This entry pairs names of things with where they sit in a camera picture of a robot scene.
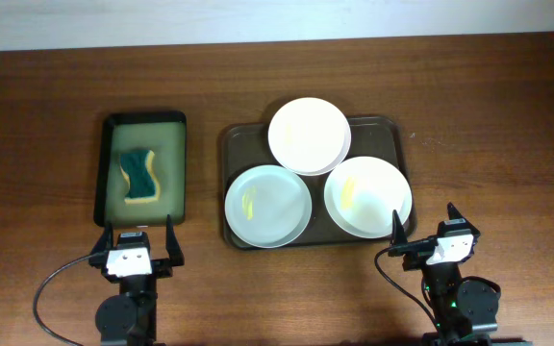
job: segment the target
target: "wooden table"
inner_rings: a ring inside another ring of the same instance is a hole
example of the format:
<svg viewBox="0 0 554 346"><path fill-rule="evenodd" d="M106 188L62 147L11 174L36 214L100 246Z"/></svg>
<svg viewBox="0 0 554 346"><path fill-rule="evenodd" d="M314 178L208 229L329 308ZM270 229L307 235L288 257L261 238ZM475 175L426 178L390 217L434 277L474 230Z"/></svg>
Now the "wooden table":
<svg viewBox="0 0 554 346"><path fill-rule="evenodd" d="M0 344L53 345L34 322L38 284L88 253L101 121L113 111L188 116L187 264L159 282L158 336L179 344L338 344L419 337L432 326L372 264L386 246L243 253L221 237L219 142L288 100L397 122L419 226L452 201L482 231L464 275L504 293L495 336L554 345L554 34L0 53ZM154 257L163 229L151 231ZM420 273L394 278L419 294ZM55 331L98 344L117 292L83 264L40 302Z"/></svg>

